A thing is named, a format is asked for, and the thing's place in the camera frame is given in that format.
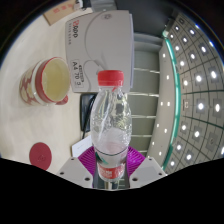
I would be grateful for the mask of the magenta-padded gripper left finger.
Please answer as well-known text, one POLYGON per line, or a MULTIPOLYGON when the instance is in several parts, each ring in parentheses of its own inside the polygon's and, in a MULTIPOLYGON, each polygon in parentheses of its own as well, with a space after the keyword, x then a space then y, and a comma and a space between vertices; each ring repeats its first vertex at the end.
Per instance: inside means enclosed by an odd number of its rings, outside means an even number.
POLYGON ((57 176, 84 188, 93 188, 96 172, 96 157, 92 147, 78 157, 71 157, 57 172, 57 176))

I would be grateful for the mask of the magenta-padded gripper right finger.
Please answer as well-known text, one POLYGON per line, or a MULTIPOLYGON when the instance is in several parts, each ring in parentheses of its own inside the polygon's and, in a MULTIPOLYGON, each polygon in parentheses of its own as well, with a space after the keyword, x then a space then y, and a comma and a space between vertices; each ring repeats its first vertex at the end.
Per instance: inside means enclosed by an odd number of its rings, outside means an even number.
POLYGON ((153 157, 146 158, 130 147, 126 160, 125 184, 128 188, 140 188, 166 176, 153 157))

